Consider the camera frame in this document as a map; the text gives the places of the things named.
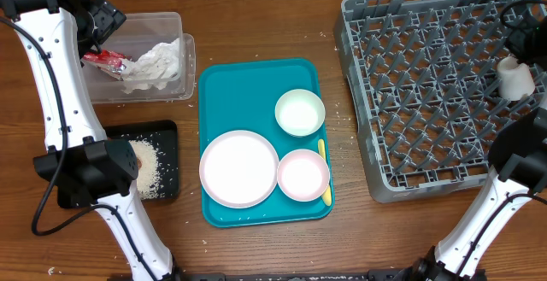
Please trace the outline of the white cup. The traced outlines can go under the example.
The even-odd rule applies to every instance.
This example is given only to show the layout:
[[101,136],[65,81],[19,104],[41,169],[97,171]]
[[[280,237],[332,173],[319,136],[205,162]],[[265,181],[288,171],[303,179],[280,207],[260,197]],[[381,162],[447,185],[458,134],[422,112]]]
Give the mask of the white cup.
[[507,56],[497,64],[497,77],[500,97],[511,102],[531,96],[536,88],[527,64],[519,63],[513,56]]

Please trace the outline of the red snack wrapper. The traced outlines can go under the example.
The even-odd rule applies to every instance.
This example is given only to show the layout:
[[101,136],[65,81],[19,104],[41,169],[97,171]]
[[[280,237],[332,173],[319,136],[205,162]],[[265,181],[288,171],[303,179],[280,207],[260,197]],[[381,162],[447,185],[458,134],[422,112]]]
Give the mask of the red snack wrapper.
[[123,73],[127,69],[127,63],[131,61],[131,58],[114,51],[103,50],[99,54],[88,52],[82,60],[114,79],[123,80]]

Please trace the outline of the white napkin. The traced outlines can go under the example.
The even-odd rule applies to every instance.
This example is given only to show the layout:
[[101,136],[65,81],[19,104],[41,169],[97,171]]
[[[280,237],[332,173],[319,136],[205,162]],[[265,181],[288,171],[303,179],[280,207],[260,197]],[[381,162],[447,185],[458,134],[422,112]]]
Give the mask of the white napkin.
[[165,79],[178,74],[179,39],[171,43],[156,44],[151,50],[140,56],[136,65],[136,77],[139,79]]
[[147,90],[150,88],[148,81],[157,78],[158,66],[152,61],[129,61],[122,59],[120,78],[124,82],[125,88],[123,92],[126,94],[132,93],[134,90]]

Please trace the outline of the large white plate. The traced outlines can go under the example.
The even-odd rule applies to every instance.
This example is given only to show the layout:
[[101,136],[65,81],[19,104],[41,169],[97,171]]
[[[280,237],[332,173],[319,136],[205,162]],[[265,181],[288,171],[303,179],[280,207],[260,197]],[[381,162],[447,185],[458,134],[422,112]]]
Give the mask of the large white plate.
[[264,202],[277,185],[279,157],[258,133],[236,130],[215,138],[202,153],[199,177],[206,194],[228,208]]

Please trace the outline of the pale green bowl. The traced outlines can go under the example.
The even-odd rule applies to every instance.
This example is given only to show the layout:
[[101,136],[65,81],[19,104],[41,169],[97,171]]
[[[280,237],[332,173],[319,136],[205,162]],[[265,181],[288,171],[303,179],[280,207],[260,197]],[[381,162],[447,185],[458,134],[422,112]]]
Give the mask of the pale green bowl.
[[276,102],[274,116],[283,131],[293,137],[307,137],[324,124],[326,109],[314,92],[305,89],[287,91]]

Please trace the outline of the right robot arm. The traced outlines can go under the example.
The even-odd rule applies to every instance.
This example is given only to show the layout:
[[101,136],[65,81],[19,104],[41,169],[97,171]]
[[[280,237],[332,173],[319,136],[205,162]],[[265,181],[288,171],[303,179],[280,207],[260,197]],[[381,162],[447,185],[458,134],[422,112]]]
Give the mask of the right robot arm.
[[515,213],[545,203],[546,101],[505,127],[493,142],[485,185],[454,230],[397,280],[484,280],[482,255]]

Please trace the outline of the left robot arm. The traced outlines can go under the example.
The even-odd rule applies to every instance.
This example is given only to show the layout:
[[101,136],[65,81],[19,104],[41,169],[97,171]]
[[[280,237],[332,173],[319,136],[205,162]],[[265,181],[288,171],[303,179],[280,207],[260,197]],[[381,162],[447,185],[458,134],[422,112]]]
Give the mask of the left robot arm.
[[97,212],[121,247],[133,280],[181,280],[137,189],[138,162],[125,139],[110,139],[98,120],[81,59],[125,21],[107,0],[1,0],[1,22],[14,29],[30,62],[44,116],[45,155],[34,158],[48,181],[32,218],[43,237]]

